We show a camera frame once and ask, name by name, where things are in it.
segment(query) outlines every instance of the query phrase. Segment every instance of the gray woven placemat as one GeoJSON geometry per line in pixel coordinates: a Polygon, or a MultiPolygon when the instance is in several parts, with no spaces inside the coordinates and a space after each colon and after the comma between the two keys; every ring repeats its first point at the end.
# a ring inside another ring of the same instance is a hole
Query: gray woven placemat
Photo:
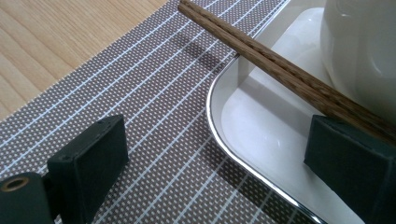
{"type": "MultiPolygon", "coordinates": [[[[250,35],[285,2],[196,1],[250,35]]],[[[2,122],[0,178],[46,173],[47,159],[91,123],[123,114],[130,162],[94,222],[309,223],[212,138],[207,90],[235,53],[177,3],[2,122]]]]}

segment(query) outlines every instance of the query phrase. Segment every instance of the brass grommet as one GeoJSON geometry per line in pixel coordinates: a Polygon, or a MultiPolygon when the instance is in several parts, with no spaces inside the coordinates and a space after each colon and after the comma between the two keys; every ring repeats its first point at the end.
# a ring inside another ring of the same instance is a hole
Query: brass grommet
{"type": "Polygon", "coordinates": [[[2,187],[1,190],[3,192],[11,192],[17,189],[22,188],[27,185],[29,182],[29,178],[25,176],[18,176],[13,179],[8,180],[2,187]]]}

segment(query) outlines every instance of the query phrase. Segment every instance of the white cup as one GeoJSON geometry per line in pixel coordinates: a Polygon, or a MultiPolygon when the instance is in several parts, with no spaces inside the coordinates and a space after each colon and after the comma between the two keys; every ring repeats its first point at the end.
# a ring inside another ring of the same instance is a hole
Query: white cup
{"type": "Polygon", "coordinates": [[[396,0],[328,0],[320,45],[334,87],[396,124],[396,0]]]}

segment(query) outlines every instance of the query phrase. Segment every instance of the white plate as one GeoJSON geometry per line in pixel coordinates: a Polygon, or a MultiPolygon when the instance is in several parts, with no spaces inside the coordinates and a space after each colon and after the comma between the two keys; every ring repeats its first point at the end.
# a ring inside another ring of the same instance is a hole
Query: white plate
{"type": "MultiPolygon", "coordinates": [[[[320,60],[324,1],[289,1],[257,40],[332,85],[320,60]]],[[[213,82],[207,117],[219,145],[317,222],[363,223],[304,164],[313,114],[320,114],[243,57],[213,82]]]]}

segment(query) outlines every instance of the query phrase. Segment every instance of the chopstick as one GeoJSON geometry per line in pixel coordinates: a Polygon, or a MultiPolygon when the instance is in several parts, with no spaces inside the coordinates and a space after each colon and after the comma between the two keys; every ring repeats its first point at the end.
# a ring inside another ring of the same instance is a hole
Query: chopstick
{"type": "Polygon", "coordinates": [[[396,146],[396,127],[189,0],[177,9],[324,115],[396,146]]]}

